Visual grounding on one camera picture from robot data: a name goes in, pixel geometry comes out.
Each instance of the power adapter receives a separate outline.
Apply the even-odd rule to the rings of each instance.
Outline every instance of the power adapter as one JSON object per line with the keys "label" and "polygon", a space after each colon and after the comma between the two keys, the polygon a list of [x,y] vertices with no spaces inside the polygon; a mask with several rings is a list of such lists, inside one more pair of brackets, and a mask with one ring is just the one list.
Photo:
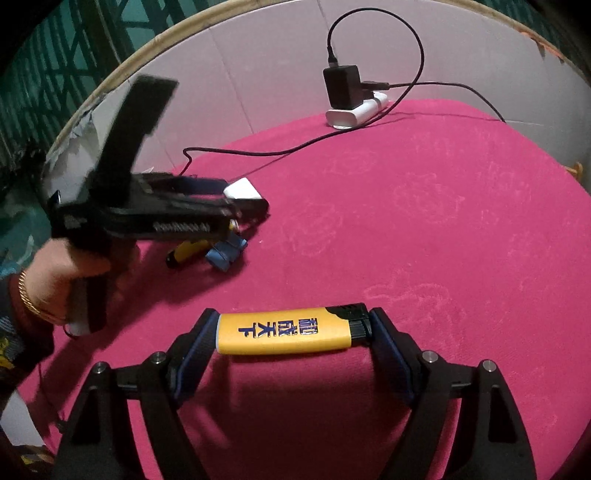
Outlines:
{"label": "power adapter", "polygon": [[353,110],[363,103],[364,94],[357,65],[330,66],[323,70],[330,106]]}

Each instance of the blue gripper pad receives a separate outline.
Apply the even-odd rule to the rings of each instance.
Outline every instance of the blue gripper pad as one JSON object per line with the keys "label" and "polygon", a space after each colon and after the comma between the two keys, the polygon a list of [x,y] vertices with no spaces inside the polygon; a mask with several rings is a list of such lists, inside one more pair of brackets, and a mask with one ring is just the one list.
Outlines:
{"label": "blue gripper pad", "polygon": [[411,407],[416,395],[418,378],[413,378],[413,372],[405,361],[401,351],[394,342],[386,325],[375,313],[369,312],[369,320],[374,334],[372,353],[388,379],[392,392],[407,406]]}

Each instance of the table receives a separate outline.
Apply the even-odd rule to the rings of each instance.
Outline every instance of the table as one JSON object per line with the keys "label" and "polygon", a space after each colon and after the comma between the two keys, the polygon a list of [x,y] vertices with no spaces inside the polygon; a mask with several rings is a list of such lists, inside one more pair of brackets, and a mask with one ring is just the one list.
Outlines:
{"label": "table", "polygon": [[[315,116],[232,147],[277,150],[326,131]],[[531,141],[462,103],[408,100],[377,125],[286,158],[210,154],[190,173],[248,174],[271,217],[227,274],[204,262],[168,270],[170,246],[142,244],[133,289],[113,307],[117,322],[76,341],[56,333],[43,373],[62,414],[94,362],[139,363],[168,348],[206,307],[231,313],[363,301],[448,361],[497,362],[540,480],[561,465],[591,417],[591,199]],[[55,414],[37,376],[20,390],[55,448]],[[132,407],[147,477],[159,478]],[[366,348],[214,356],[181,410],[212,480],[374,480],[406,415]],[[449,452],[443,443],[432,478]]]}

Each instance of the fabric surface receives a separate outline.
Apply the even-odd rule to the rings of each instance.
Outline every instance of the fabric surface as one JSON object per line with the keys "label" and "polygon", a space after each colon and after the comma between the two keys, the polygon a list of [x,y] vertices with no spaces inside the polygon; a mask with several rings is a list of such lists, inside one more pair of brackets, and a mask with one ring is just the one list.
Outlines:
{"label": "fabric surface", "polygon": [[[233,147],[277,150],[327,131],[315,116]],[[271,162],[248,174],[271,217],[227,274],[204,262],[168,270],[170,246],[142,244],[133,291],[113,306],[111,325],[79,340],[56,333],[43,371],[61,414],[94,362],[120,367],[166,350],[206,307],[232,313],[363,301],[448,361],[497,362],[538,477],[550,478],[591,417],[591,365],[582,361],[591,340],[588,194],[530,140],[447,100],[403,102],[378,125],[272,161],[194,162],[191,174],[226,179]],[[38,378],[20,391],[55,448],[56,417]],[[157,479],[139,406],[131,406],[147,477]],[[407,413],[359,347],[216,355],[181,417],[212,480],[374,480]],[[443,471],[454,413],[432,478]]]}

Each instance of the white wall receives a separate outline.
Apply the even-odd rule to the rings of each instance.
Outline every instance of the white wall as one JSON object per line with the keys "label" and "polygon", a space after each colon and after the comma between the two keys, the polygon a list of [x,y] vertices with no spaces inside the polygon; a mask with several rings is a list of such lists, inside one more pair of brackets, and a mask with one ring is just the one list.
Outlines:
{"label": "white wall", "polygon": [[[423,80],[471,85],[556,160],[588,163],[591,88],[568,64],[550,53],[542,56],[533,40],[511,27],[433,0],[294,0],[214,25],[141,68],[139,73],[175,78],[180,85],[135,171],[170,170],[183,164],[183,147],[220,147],[324,112],[328,27],[345,11],[368,6],[390,9],[417,30],[426,51]],[[414,37],[387,15],[350,17],[333,41],[341,64],[357,64],[363,79],[409,82],[418,67]],[[98,149],[134,77],[93,113]],[[476,96],[453,87],[416,87],[409,98],[457,99],[492,114]],[[72,167],[76,153],[63,157],[57,172],[80,170]]]}

